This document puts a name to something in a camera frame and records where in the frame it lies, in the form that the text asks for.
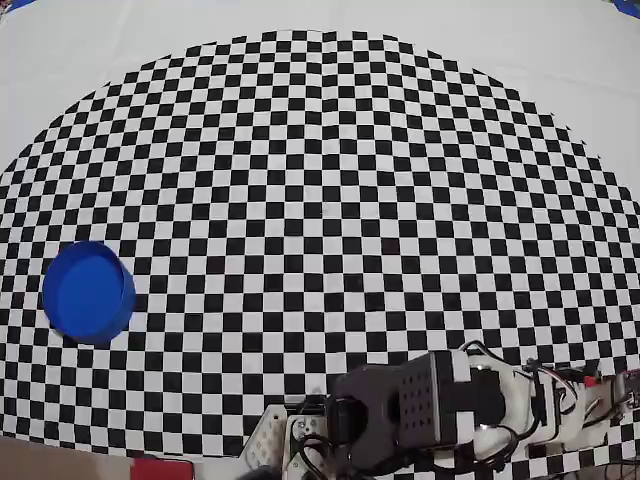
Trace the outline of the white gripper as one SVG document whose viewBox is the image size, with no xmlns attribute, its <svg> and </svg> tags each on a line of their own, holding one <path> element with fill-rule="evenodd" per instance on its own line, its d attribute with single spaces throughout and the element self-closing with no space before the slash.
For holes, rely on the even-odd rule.
<svg viewBox="0 0 640 480">
<path fill-rule="evenodd" d="M 603 445 L 617 414 L 618 387 L 614 376 L 574 375 L 561 383 L 570 385 L 568 398 L 560 403 L 560 445 Z"/>
</svg>

